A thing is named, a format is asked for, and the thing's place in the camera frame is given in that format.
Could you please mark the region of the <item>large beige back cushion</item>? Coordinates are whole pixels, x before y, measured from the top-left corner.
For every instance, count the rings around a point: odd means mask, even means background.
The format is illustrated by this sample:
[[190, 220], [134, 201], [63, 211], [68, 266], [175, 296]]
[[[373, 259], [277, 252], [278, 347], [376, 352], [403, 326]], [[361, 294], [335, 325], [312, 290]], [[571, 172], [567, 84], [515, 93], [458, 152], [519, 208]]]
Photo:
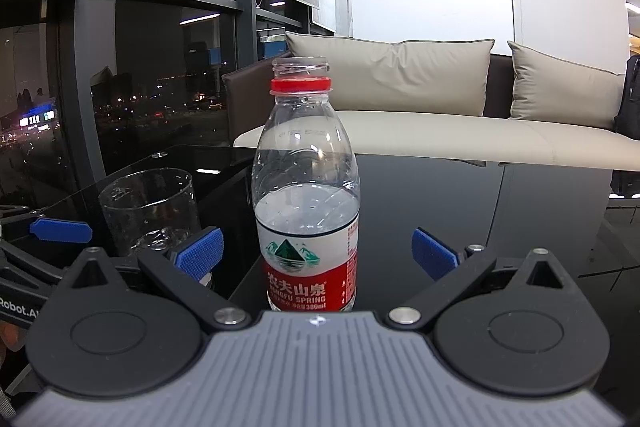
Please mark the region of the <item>large beige back cushion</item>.
[[386, 43], [289, 32], [286, 42], [295, 56], [328, 61], [338, 110], [484, 112], [491, 39]]

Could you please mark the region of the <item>beige sofa with brown frame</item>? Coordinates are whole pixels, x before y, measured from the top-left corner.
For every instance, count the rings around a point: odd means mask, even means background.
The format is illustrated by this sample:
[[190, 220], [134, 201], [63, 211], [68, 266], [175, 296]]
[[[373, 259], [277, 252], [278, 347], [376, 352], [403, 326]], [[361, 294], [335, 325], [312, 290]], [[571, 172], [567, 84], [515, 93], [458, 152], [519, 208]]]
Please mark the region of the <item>beige sofa with brown frame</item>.
[[480, 116], [336, 111], [359, 154], [638, 169], [638, 141], [617, 133], [614, 127], [606, 130], [512, 118], [513, 83], [511, 49], [506, 55], [490, 51], [486, 101]]

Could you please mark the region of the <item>clear plastic water bottle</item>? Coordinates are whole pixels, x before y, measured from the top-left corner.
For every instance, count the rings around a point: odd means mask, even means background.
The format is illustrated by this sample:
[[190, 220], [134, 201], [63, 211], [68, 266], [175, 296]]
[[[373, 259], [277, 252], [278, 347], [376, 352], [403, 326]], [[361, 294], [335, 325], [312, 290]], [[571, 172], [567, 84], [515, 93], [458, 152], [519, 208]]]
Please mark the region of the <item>clear plastic water bottle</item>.
[[340, 312], [356, 299], [360, 178], [330, 103], [323, 57], [272, 63], [271, 114], [252, 168], [252, 203], [270, 307]]

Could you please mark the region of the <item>clear glass mug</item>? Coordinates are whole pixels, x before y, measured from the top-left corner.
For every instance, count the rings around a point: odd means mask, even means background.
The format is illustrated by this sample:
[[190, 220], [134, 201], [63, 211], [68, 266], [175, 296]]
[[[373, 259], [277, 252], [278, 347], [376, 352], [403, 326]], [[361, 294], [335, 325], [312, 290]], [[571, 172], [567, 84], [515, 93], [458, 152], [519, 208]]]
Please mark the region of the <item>clear glass mug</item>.
[[117, 252], [166, 253], [201, 230], [193, 178], [178, 168], [122, 176], [104, 187], [99, 202]]

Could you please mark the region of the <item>small beige back cushion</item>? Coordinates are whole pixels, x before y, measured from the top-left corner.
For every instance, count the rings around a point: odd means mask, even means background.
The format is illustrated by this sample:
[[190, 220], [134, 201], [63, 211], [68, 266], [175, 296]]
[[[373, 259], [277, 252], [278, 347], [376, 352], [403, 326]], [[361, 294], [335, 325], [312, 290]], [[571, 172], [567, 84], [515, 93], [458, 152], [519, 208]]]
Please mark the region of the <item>small beige back cushion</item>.
[[624, 77], [576, 64], [516, 42], [510, 115], [514, 119], [611, 130], [620, 110]]

